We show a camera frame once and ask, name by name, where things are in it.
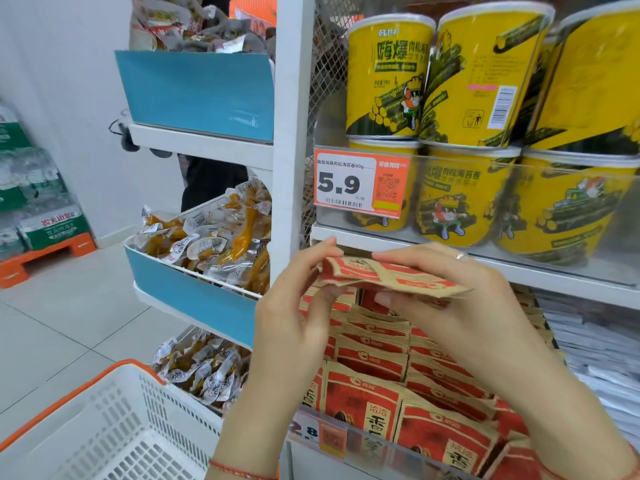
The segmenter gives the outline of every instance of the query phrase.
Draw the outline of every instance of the white floor tile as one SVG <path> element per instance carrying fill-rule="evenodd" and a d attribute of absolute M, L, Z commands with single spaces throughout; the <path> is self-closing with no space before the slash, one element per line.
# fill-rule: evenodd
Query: white floor tile
<path fill-rule="evenodd" d="M 0 303 L 0 351 L 8 361 L 0 367 L 0 411 L 4 411 L 87 348 Z"/>
<path fill-rule="evenodd" d="M 0 414 L 0 442 L 60 398 L 96 377 L 112 363 L 95 352 L 88 351 L 82 355 Z"/>
<path fill-rule="evenodd" d="M 27 282 L 0 290 L 4 301 L 92 348 L 145 311 L 121 244 L 58 260 Z"/>
<path fill-rule="evenodd" d="M 94 350 L 116 361 L 133 358 L 148 363 L 161 343 L 177 337 L 187 327 L 188 323 L 156 308 L 149 308 Z"/>

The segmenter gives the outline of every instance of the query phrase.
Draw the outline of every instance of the red string bracelet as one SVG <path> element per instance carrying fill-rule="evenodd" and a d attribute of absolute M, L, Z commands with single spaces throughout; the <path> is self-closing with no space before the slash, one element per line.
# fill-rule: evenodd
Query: red string bracelet
<path fill-rule="evenodd" d="M 636 478 L 640 478 L 640 454 L 638 454 L 638 450 L 636 450 L 635 446 L 633 446 L 632 444 L 629 444 L 629 446 L 631 446 L 631 450 L 633 450 L 634 454 L 636 455 L 636 468 L 634 468 L 634 471 L 629 473 L 629 475 L 619 478 L 618 480 L 635 480 Z M 566 480 L 566 478 L 561 477 L 560 475 L 555 474 L 551 470 L 546 468 L 546 466 L 544 466 L 537 455 L 536 463 L 538 464 L 540 473 L 544 473 L 544 475 L 548 476 L 549 478 L 553 478 L 554 480 Z"/>
<path fill-rule="evenodd" d="M 223 465 L 222 463 L 218 463 L 217 461 L 214 461 L 213 458 L 209 459 L 209 466 L 217 470 L 220 470 L 221 472 L 235 475 L 237 477 L 248 478 L 250 480 L 278 480 L 277 478 L 269 478 L 269 477 L 263 477 L 261 475 L 254 475 L 249 472 L 244 472 L 242 470 L 237 470 L 236 468 L 228 467 L 226 465 Z"/>

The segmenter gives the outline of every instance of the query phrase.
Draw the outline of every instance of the left hand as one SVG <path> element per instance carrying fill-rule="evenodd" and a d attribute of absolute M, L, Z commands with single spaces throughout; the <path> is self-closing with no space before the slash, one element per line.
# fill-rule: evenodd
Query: left hand
<path fill-rule="evenodd" d="M 309 389 L 329 338 L 329 314 L 343 288 L 318 290 L 306 318 L 298 309 L 300 298 L 316 280 L 316 266 L 343 254 L 334 237 L 301 251 L 258 302 L 247 386 L 260 391 L 263 400 L 297 408 Z"/>

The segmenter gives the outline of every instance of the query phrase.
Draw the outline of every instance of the white wall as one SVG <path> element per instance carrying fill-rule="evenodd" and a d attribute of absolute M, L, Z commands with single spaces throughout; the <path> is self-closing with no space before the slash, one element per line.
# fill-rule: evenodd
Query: white wall
<path fill-rule="evenodd" d="M 113 51 L 130 0 L 0 0 L 0 98 L 48 149 L 100 239 L 140 224 L 141 206 L 179 210 L 176 156 L 127 153 L 107 128 L 126 108 Z"/>

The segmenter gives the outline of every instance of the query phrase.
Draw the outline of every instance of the shopping basket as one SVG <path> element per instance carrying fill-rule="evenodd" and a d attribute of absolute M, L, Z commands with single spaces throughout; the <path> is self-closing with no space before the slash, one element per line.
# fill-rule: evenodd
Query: shopping basket
<path fill-rule="evenodd" d="M 125 360 L 0 444 L 0 478 L 201 480 L 221 428 L 213 411 Z"/>

